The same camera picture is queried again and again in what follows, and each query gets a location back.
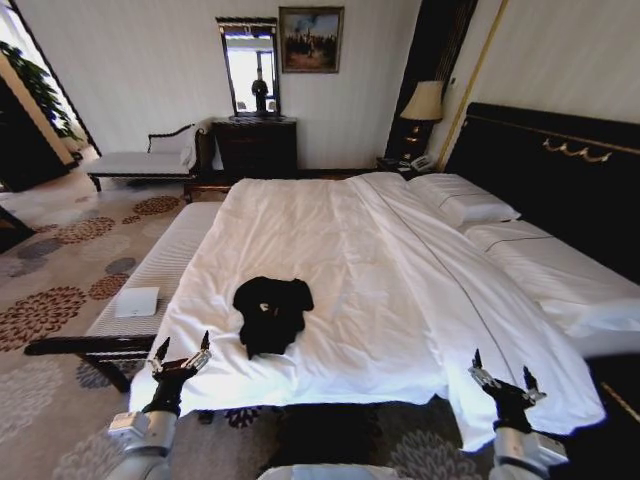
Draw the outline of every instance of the dark curtain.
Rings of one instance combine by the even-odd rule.
[[[404,137],[416,125],[415,121],[400,118],[400,113],[409,103],[418,82],[442,80],[443,94],[446,91],[477,3],[478,0],[422,0],[385,157],[399,158]],[[421,130],[414,148],[426,149],[432,127],[427,125]]]

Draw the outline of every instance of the patterned rug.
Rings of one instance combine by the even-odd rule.
[[[174,183],[103,181],[73,172],[0,203],[38,233],[0,256],[1,478],[101,480],[120,447],[105,434],[119,394],[74,356],[26,357],[49,334],[81,335],[184,207]],[[200,197],[197,200],[221,200]],[[124,368],[133,375],[139,364]],[[255,479],[270,466],[368,463],[415,479],[488,477],[492,450],[459,452],[449,404],[254,407],[178,423],[174,479]]]

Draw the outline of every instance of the white duvet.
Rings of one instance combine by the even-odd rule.
[[[245,281],[307,282],[315,308],[285,355],[249,361],[233,306]],[[494,376],[549,394],[534,428],[568,434],[604,416],[584,361],[468,240],[429,213],[398,175],[344,181],[243,180],[183,275],[157,346],[189,356],[205,330],[213,359],[183,391],[182,413],[299,403],[424,404],[449,398],[464,449],[493,438],[495,406],[467,372],[476,348]],[[148,368],[133,410],[151,399]]]

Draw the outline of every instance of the lampshade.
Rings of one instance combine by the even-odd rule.
[[[441,81],[420,82],[400,116],[409,120],[440,120],[442,118],[441,99]]]

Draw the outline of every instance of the white pillow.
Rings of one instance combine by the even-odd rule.
[[[189,163],[191,162],[192,153],[193,148],[191,147],[191,145],[186,145],[180,153],[180,165],[189,165]]]
[[[193,143],[193,136],[193,127],[190,127],[171,137],[151,137],[149,140],[149,153],[180,154],[186,145]]]
[[[527,222],[469,228],[485,252],[568,335],[640,332],[640,286]]]
[[[449,173],[422,175],[409,188],[424,202],[443,213],[453,227],[470,222],[502,222],[520,216],[510,205],[477,185]]]

